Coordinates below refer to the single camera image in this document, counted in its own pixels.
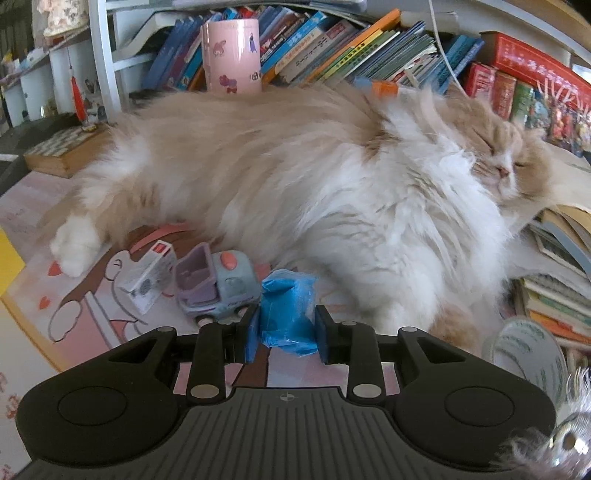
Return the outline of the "fluffy orange white cat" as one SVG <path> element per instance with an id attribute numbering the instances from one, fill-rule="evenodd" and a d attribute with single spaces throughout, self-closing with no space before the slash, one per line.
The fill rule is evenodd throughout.
<path id="1" fill-rule="evenodd" d="M 135 227 L 184 222 L 256 262 L 317 266 L 379 333 L 466 351 L 506 247 L 551 197 L 550 150 L 457 89 L 380 98 L 347 83 L 160 94 L 41 220 L 78 277 Z"/>

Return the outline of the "blue plastic bag roll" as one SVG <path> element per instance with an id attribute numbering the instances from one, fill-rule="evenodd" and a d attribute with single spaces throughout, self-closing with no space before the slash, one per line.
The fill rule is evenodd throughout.
<path id="1" fill-rule="evenodd" d="M 274 270 L 262 282 L 259 339 L 268 348 L 297 356 L 318 351 L 315 341 L 315 277 Z"/>

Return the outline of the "small white red box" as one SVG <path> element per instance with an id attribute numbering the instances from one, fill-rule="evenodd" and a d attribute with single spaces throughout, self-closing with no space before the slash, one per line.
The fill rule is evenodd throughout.
<path id="1" fill-rule="evenodd" d="M 134 309 L 143 315 L 172 282 L 175 264 L 176 254 L 172 245 L 158 240 L 117 280 L 116 286 Z"/>

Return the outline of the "clear tape roll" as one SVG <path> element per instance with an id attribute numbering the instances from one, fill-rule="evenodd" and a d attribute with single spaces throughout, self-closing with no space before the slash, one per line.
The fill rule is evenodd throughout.
<path id="1" fill-rule="evenodd" d="M 566 398 L 567 364 L 555 337 L 524 316 L 507 319 L 482 348 L 483 358 L 536 385 L 559 410 Z"/>

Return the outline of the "purple toy car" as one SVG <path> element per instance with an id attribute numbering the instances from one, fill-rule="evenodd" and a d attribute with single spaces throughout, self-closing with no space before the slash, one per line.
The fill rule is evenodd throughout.
<path id="1" fill-rule="evenodd" d="M 174 268 L 175 296 L 180 309 L 196 320 L 219 320 L 259 301 L 259 278 L 245 253 L 212 252 L 207 242 L 193 247 Z"/>

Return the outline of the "yellow cardboard box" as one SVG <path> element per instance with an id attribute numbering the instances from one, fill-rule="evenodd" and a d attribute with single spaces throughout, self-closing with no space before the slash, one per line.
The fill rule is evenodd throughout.
<path id="1" fill-rule="evenodd" d="M 0 229 L 0 295 L 3 295 L 25 267 L 25 262 Z"/>

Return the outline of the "black electronic keyboard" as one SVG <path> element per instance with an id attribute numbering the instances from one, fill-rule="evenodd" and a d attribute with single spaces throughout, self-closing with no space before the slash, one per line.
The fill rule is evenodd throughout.
<path id="1" fill-rule="evenodd" d="M 79 126 L 73 113 L 24 122 L 1 136 L 1 184 L 4 195 L 29 173 L 23 154 L 58 131 Z"/>

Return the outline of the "stack of books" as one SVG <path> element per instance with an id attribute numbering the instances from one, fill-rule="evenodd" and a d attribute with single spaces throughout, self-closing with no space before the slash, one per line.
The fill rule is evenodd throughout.
<path id="1" fill-rule="evenodd" d="M 513 212 L 515 309 L 590 354 L 590 165 L 550 148 L 551 191 Z"/>

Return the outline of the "wooden chessboard box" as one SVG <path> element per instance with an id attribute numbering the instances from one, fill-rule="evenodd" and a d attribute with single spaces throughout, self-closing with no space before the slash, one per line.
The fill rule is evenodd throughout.
<path id="1" fill-rule="evenodd" d="M 70 127 L 32 147 L 23 156 L 32 171 L 71 178 L 97 158 L 109 139 L 110 132 L 106 126 L 91 131 Z"/>

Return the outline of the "red book box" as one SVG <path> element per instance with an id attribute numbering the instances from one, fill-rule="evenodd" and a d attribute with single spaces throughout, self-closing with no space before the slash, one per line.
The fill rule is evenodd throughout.
<path id="1" fill-rule="evenodd" d="M 590 84 L 567 66 L 537 48 L 501 32 L 483 32 L 478 59 L 534 87 L 554 87 L 555 92 L 571 92 L 583 105 L 590 105 Z"/>

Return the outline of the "white bookshelf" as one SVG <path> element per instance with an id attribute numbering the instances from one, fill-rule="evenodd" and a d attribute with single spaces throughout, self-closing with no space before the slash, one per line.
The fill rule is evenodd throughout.
<path id="1" fill-rule="evenodd" d="M 388 1 L 370 17 L 341 1 L 41 1 L 44 44 L 1 55 L 11 126 L 71 114 L 113 123 L 142 94 L 256 93 L 270 85 L 352 82 L 379 94 L 443 93 L 480 70 L 559 96 L 580 113 L 590 25 L 555 1 Z"/>

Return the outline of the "pink cartoon cup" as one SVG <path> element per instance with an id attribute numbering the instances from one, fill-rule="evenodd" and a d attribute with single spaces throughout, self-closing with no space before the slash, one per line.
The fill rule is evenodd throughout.
<path id="1" fill-rule="evenodd" d="M 259 20 L 207 22 L 201 34 L 208 92 L 252 94 L 262 90 Z"/>

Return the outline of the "red tassel ornament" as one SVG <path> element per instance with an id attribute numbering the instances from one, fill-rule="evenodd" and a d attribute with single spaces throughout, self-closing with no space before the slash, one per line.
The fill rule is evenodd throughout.
<path id="1" fill-rule="evenodd" d="M 71 93 L 72 93 L 72 99 L 73 99 L 73 104 L 74 104 L 74 108 L 75 108 L 75 113 L 76 113 L 78 120 L 80 121 L 80 123 L 82 125 L 82 128 L 88 130 L 90 128 L 90 123 L 89 123 L 88 116 L 86 114 L 86 110 L 84 107 L 84 100 L 83 100 L 82 94 L 81 94 L 80 89 L 77 85 L 69 48 L 66 48 L 66 52 L 67 52 L 67 58 L 68 58 L 70 86 L 71 86 Z"/>

